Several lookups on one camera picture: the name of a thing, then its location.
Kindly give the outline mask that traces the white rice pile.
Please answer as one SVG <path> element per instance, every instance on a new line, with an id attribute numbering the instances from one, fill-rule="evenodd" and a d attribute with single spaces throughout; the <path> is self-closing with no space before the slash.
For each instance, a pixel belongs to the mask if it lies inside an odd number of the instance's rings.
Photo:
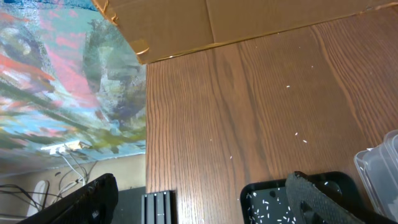
<path id="1" fill-rule="evenodd" d="M 241 191 L 240 201 L 245 224 L 299 222 L 287 198 L 285 179 L 248 184 Z"/>

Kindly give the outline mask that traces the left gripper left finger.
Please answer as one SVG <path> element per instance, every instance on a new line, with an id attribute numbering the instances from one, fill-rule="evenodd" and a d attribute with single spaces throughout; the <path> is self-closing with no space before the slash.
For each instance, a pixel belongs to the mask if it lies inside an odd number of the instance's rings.
<path id="1" fill-rule="evenodd" d="M 18 224 L 110 224 L 118 193 L 115 176 L 106 173 Z"/>

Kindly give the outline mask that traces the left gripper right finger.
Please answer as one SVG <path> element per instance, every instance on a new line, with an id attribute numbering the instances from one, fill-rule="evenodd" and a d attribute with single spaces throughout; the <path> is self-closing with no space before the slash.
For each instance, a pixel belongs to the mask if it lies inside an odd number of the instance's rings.
<path id="1" fill-rule="evenodd" d="M 352 178 L 342 172 L 288 175 L 285 189 L 297 223 L 393 223 L 367 209 Z"/>

